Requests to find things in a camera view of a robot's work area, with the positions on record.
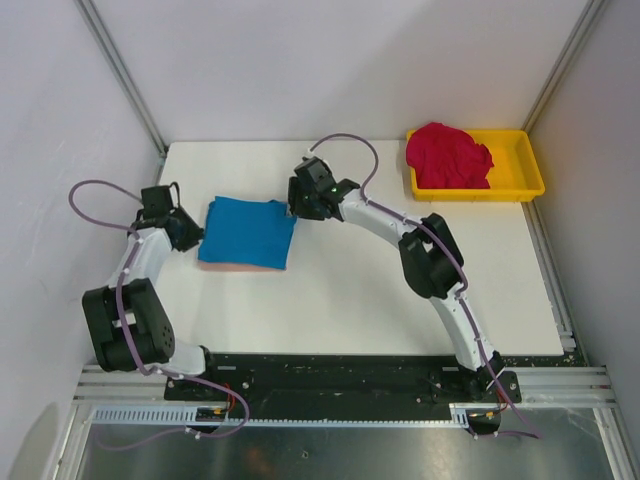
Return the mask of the pink t shirt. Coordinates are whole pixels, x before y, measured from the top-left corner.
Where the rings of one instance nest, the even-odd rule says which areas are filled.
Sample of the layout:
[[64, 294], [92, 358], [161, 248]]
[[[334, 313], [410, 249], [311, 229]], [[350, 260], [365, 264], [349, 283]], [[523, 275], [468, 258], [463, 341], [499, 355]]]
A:
[[198, 267], [207, 272], [283, 272], [283, 269], [242, 263], [198, 262]]

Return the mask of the blue t shirt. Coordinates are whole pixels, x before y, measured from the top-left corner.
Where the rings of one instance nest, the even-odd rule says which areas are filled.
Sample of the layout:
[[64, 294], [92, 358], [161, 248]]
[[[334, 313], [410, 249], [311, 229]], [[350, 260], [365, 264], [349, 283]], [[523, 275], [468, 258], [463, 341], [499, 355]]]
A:
[[209, 204], [197, 260], [287, 268], [297, 218], [284, 202], [217, 196]]

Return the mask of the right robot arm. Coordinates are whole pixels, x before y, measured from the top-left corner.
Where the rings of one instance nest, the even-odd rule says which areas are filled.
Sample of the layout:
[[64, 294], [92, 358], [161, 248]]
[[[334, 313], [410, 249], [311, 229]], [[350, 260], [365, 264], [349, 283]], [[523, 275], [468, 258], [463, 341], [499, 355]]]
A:
[[473, 401], [484, 401], [503, 389], [504, 361], [468, 305], [464, 260], [442, 216], [416, 219], [396, 212], [367, 198], [364, 187], [356, 182], [336, 181], [318, 157], [305, 158], [295, 167], [289, 178], [288, 204], [299, 218], [353, 224], [395, 247], [406, 283], [430, 301], [450, 337], [463, 372], [463, 393]]

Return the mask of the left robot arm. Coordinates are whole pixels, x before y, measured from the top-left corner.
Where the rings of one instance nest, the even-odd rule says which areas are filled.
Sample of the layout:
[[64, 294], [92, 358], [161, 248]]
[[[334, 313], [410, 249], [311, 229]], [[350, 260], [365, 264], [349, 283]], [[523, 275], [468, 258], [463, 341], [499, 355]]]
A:
[[[139, 202], [129, 225], [101, 221], [75, 203], [82, 186], [104, 185]], [[85, 292], [82, 308], [98, 365], [106, 372], [139, 371], [182, 379], [197, 398], [214, 397], [220, 374], [207, 366], [208, 350], [178, 340], [156, 291], [156, 283], [171, 254], [198, 246], [204, 229], [180, 202], [180, 187], [147, 187], [135, 195], [104, 180], [86, 180], [72, 187], [68, 201], [82, 219], [126, 234], [127, 248], [107, 284]]]

